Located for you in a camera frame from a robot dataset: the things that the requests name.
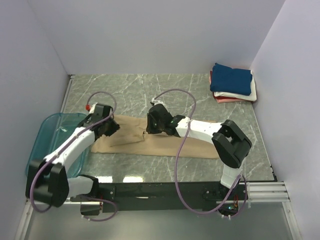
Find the beige t-shirt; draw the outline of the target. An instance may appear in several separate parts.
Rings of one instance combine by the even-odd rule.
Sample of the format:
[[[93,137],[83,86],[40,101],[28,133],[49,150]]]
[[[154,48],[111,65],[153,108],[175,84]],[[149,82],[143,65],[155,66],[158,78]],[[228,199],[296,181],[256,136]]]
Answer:
[[[115,115],[120,129],[111,136],[101,136],[91,147],[92,153],[132,154],[145,156],[175,157],[181,145],[180,137],[165,133],[148,134],[147,119],[125,115]],[[179,154],[180,157],[218,159],[213,144],[188,137]]]

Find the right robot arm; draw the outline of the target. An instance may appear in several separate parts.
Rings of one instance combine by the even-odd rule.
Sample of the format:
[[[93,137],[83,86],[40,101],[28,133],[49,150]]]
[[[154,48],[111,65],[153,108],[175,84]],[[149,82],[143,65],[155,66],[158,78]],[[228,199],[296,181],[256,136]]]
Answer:
[[[147,113],[146,131],[149,134],[166,133],[174,137],[186,137],[213,145],[223,162],[220,184],[233,189],[240,176],[243,160],[248,156],[252,142],[238,125],[225,122],[194,120],[183,115],[172,116],[163,104],[156,104]]]

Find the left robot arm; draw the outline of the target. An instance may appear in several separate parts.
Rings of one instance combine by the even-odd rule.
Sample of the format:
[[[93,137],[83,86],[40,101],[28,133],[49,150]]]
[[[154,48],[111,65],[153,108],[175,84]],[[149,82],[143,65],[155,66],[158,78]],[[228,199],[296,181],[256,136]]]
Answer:
[[[120,129],[109,105],[94,104],[73,133],[56,150],[30,162],[25,195],[32,202],[60,207],[68,198],[99,194],[99,180],[89,175],[69,178],[68,170],[78,157],[100,137],[110,137]]]

